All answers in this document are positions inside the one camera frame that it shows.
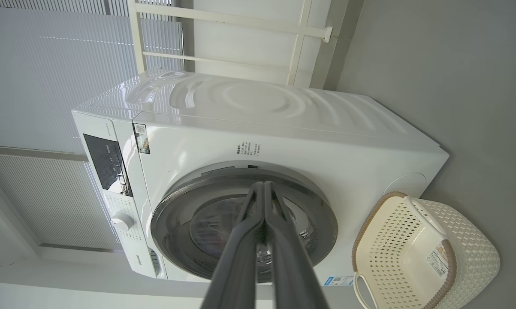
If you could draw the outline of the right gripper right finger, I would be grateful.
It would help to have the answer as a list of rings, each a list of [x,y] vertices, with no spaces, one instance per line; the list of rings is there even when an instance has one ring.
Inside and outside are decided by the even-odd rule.
[[[311,260],[274,182],[265,183],[266,245],[272,253],[274,308],[328,309]]]

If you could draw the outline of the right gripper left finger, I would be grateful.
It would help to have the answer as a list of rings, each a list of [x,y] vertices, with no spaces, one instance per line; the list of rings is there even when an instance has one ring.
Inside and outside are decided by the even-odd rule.
[[[265,184],[256,182],[244,200],[215,268],[202,309],[256,307],[257,251],[263,242]]]

